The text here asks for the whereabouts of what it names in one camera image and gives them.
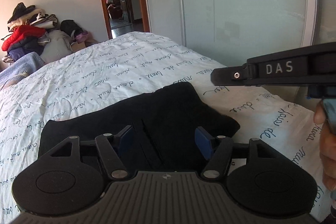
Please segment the person's right hand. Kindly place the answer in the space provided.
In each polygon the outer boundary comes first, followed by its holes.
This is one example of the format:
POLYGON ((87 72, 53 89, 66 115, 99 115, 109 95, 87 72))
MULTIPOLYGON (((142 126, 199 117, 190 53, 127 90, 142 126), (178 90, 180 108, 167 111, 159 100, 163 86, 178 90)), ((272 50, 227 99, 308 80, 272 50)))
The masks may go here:
POLYGON ((336 149, 335 135, 330 131, 323 104, 317 104, 314 113, 314 123, 322 124, 319 138, 319 155, 323 166, 323 183, 329 191, 335 190, 336 184, 336 149))

